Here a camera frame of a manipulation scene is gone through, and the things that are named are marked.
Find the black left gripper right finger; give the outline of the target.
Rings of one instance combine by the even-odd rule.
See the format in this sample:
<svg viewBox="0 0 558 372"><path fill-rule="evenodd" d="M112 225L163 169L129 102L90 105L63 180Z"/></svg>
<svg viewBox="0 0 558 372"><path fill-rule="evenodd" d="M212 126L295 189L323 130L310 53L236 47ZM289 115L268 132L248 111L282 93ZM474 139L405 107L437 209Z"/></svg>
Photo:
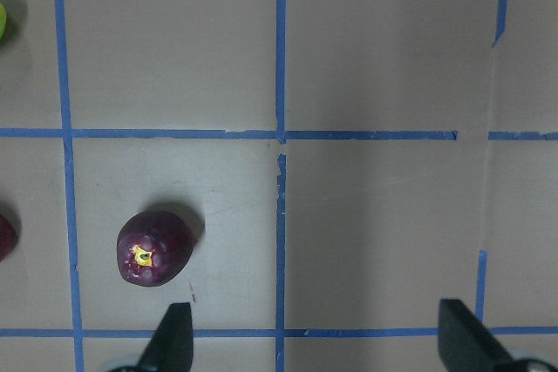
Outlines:
<svg viewBox="0 0 558 372"><path fill-rule="evenodd" d="M446 371L514 371L516 360L463 301L441 299L438 353Z"/></svg>

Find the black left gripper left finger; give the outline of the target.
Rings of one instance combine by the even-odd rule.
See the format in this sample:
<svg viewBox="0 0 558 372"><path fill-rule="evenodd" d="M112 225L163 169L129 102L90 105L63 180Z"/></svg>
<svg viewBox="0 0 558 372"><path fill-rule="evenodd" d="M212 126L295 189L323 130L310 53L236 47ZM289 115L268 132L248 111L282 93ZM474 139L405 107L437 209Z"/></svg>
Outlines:
<svg viewBox="0 0 558 372"><path fill-rule="evenodd" d="M147 344L138 371L188 372L193 365L193 320L191 304L173 303Z"/></svg>

